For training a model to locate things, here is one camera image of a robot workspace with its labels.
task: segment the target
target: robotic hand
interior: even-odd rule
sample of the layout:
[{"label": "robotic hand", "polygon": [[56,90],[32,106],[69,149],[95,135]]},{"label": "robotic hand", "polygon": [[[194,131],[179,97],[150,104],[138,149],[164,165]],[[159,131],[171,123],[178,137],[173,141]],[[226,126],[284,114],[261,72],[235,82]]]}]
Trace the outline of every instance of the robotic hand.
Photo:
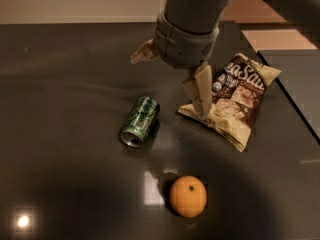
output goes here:
[{"label": "robotic hand", "polygon": [[[153,39],[131,57],[131,63],[161,57],[173,68],[189,70],[183,82],[195,111],[204,119],[211,108],[211,56],[219,34],[219,20],[232,0],[167,0],[158,16]],[[320,0],[265,0],[305,34],[320,44]]]}]

